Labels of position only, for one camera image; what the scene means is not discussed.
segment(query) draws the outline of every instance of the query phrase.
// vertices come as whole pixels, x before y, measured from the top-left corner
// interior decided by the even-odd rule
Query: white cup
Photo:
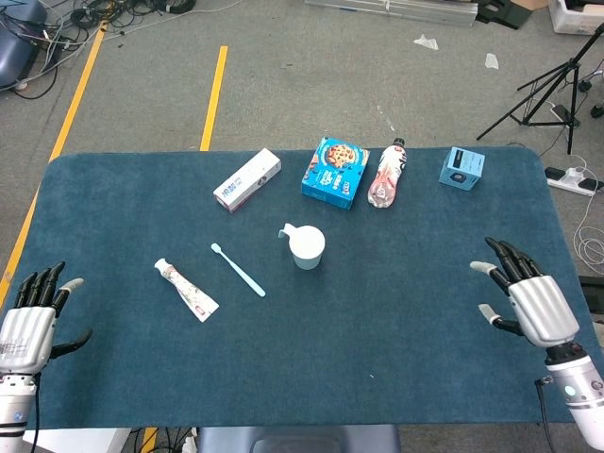
[[[285,235],[290,237],[290,250],[294,255],[295,264],[300,269],[309,271],[319,265],[325,250],[325,236],[319,228],[310,225],[296,228],[285,224],[278,237],[283,238]]]

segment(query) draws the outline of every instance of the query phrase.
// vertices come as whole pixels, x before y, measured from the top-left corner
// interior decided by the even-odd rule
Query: power strip
[[[545,169],[545,176],[547,176],[548,186],[585,196],[592,196],[594,194],[593,189],[586,189],[584,187],[580,187],[580,185],[584,185],[583,181],[592,181],[591,185],[595,186],[596,181],[593,179],[588,180],[588,178],[583,176],[583,172],[578,172],[575,167],[570,167],[565,172],[558,168],[547,167]],[[599,189],[601,189],[603,185],[603,183],[598,181],[597,186]]]

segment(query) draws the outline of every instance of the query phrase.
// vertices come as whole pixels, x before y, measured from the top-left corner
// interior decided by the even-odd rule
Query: robotic hand
[[[491,276],[510,300],[518,321],[502,319],[487,304],[478,308],[492,326],[545,348],[551,377],[541,381],[558,384],[587,444],[604,451],[604,381],[581,345],[573,342],[579,324],[556,280],[511,244],[492,238],[486,238],[486,243],[505,274],[489,262],[472,261],[470,267]]]
[[[55,325],[70,293],[84,280],[65,283],[55,294],[60,262],[52,269],[27,277],[19,287],[14,308],[0,330],[0,452],[22,451],[27,416],[39,390],[41,370],[56,359],[83,346],[92,335],[52,346]]]

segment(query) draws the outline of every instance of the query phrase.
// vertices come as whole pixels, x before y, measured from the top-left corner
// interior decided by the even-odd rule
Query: plastic bottle
[[[407,162],[405,141],[394,139],[394,143],[384,149],[379,158],[376,179],[369,187],[367,200],[376,208],[388,208],[396,196],[396,183]]]

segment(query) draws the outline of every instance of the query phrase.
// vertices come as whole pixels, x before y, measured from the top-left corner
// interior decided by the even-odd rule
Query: toothbrush
[[[239,277],[241,277],[243,279],[243,281],[245,283],[247,283],[249,285],[249,287],[256,292],[257,295],[259,295],[260,297],[265,297],[266,296],[266,293],[260,287],[260,285],[258,283],[256,283],[252,279],[252,277],[250,277],[248,274],[246,274],[241,267],[239,267],[237,264],[235,264],[233,261],[231,261],[228,258],[228,256],[223,253],[223,250],[220,248],[220,245],[218,245],[217,243],[213,243],[211,245],[211,249],[214,251],[214,253],[220,255],[221,257],[223,257],[226,260],[226,262],[230,264],[230,267],[232,267],[233,270],[237,274],[239,274]]]

